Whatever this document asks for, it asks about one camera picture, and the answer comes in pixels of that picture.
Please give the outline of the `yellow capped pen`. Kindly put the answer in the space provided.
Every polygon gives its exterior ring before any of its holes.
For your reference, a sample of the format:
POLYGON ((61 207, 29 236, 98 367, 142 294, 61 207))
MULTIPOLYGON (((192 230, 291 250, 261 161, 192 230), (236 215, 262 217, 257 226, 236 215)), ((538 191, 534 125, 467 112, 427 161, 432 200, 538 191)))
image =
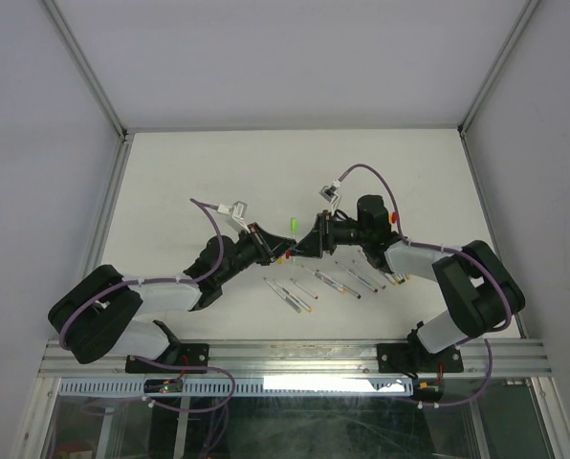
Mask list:
POLYGON ((312 313, 313 312, 313 308, 307 304, 305 301, 303 301, 301 298, 299 298, 297 295, 295 295, 294 293, 292 293, 289 289, 287 289, 284 285, 282 285, 280 282, 278 281, 274 281, 274 284, 279 287, 286 295, 288 295, 300 308, 302 308, 303 310, 305 310, 308 313, 312 313))

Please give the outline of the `green capped pen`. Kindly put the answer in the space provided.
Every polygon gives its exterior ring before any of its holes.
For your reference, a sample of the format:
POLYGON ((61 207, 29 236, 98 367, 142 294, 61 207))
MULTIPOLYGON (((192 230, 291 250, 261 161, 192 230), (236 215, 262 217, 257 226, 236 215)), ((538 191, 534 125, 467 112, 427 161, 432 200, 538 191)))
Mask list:
POLYGON ((293 300, 287 295, 285 294, 281 289, 279 289, 270 279, 264 277, 263 278, 264 282, 268 285, 268 287, 275 293, 277 294, 285 303, 287 303, 294 311, 296 311, 298 314, 301 313, 301 309, 299 306, 297 306, 293 300))

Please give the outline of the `purple pen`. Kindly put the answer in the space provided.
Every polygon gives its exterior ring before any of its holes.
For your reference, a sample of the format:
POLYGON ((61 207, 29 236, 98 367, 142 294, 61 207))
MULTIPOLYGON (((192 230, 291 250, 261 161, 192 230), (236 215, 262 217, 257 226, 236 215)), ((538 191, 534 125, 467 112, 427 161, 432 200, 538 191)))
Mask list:
POLYGON ((379 291, 379 285, 362 269, 361 265, 353 260, 352 266, 358 278, 362 279, 369 288, 377 293, 379 291))

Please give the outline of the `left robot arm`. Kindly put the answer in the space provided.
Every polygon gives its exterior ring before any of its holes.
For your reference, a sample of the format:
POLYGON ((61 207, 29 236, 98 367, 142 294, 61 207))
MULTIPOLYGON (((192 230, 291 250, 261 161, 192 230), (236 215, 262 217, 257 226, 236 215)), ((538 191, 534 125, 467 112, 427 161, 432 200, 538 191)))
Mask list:
POLYGON ((210 238, 193 264, 172 277, 126 277, 111 265, 101 265, 52 307, 48 320, 60 346, 81 364, 107 354, 139 355, 155 369, 168 371, 180 357, 177 339, 165 326, 141 317, 201 311, 250 265, 268 266, 295 244, 253 223, 236 241, 225 235, 210 238))

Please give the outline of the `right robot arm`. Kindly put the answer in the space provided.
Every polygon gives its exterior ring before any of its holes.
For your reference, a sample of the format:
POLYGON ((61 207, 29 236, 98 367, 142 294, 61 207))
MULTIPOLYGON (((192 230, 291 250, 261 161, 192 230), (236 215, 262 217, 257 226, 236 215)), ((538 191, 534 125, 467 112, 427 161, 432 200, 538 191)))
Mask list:
POLYGON ((526 305, 524 293, 486 242, 455 248, 406 242, 393 229, 379 195, 362 196, 355 219, 320 213, 294 254, 321 258, 339 246, 360 248, 378 272, 411 274, 439 286, 446 311, 418 326, 406 348, 407 361, 418 370, 430 369, 454 344, 509 327, 526 305))

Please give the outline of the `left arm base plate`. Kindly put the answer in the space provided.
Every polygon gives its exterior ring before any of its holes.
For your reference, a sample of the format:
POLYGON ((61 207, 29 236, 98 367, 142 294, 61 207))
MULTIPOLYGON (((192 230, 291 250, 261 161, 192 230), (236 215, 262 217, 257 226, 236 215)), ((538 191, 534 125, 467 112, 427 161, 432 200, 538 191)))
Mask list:
POLYGON ((124 370, 128 374, 206 374, 209 360, 207 343, 178 342, 171 344, 152 364, 134 356, 126 358, 124 370))

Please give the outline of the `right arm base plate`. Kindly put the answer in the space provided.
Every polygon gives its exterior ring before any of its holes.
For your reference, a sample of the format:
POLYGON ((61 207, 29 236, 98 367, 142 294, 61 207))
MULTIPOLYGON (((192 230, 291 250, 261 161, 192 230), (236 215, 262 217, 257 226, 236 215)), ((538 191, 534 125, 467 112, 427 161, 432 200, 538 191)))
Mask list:
POLYGON ((400 373, 413 378, 419 373, 456 374, 464 371, 461 353, 454 346, 431 354, 421 344, 378 343, 376 353, 379 372, 383 374, 400 373))

